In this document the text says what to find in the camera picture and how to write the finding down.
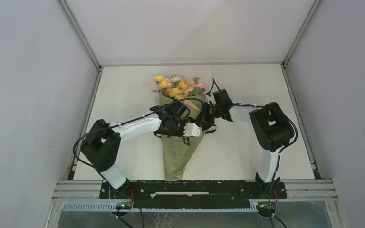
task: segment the yellow flower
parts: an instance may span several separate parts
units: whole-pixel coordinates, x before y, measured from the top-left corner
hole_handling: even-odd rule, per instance
[[[153,77],[153,80],[154,80],[155,82],[161,82],[161,81],[163,81],[163,80],[164,80],[164,77],[163,77],[162,75],[155,75],[155,76]]]
[[[166,80],[163,80],[159,83],[159,88],[161,89],[166,89],[166,88],[170,88],[171,87],[171,83],[167,82]]]
[[[180,88],[172,88],[169,92],[169,97],[175,97],[177,95],[182,95],[183,91]]]
[[[186,95],[177,95],[174,97],[174,99],[178,99],[178,100],[185,99],[185,98],[187,98]]]
[[[186,84],[184,81],[180,81],[180,83],[179,83],[178,85],[180,86],[180,88],[181,88],[182,90],[184,90],[184,89],[188,88],[187,84]]]

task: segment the green leaf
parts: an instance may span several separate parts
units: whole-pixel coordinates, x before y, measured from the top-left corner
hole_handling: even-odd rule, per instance
[[[192,95],[193,95],[193,96],[196,96],[196,95],[198,95],[198,93],[199,93],[199,88],[198,88],[198,87],[195,87],[195,88],[192,90]]]

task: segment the black and white robotic arm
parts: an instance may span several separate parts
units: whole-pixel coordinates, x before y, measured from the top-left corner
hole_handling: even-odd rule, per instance
[[[124,122],[107,123],[102,119],[98,120],[83,140],[81,151],[97,172],[113,188],[118,189],[127,181],[115,163],[120,143],[147,132],[198,137],[201,136],[202,130],[207,130],[214,123],[215,118],[247,122],[252,123],[257,140],[264,149],[256,179],[265,184],[270,183],[278,162],[277,149],[287,145],[294,136],[293,127],[288,119],[275,102],[261,107],[235,104],[224,89],[214,92],[213,96],[215,104],[204,103],[197,120],[180,118],[187,107],[179,100],[161,107],[154,106],[144,115]]]

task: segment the green wrapping paper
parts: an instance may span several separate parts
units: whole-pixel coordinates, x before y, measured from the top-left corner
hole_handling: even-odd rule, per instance
[[[205,95],[191,96],[205,102]],[[173,99],[160,94],[160,106],[168,104]],[[199,101],[191,100],[194,105],[199,109],[202,109],[202,104]],[[201,112],[189,105],[186,105],[190,109],[191,113],[189,117],[196,119]],[[182,117],[186,116],[188,111],[182,114]],[[164,174],[166,181],[180,181],[183,178],[185,166],[194,154],[196,148],[202,140],[205,132],[202,133],[201,137],[189,137],[190,145],[184,143],[182,137],[167,137],[162,135],[163,143],[163,159],[164,159]]]

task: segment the bouquet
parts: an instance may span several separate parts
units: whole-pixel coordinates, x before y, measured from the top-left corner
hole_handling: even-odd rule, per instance
[[[205,85],[199,82],[199,78],[193,78],[193,82],[187,77],[171,75],[164,78],[162,75],[155,75],[153,80],[157,83],[159,93],[159,105],[165,105],[174,99],[183,100],[195,98],[195,100],[184,100],[183,103],[189,111],[189,116],[196,119],[201,112],[202,103],[205,102]],[[185,166],[192,157],[196,148],[202,140],[200,137],[168,137],[162,135],[164,173],[166,181],[180,181],[183,177]]]

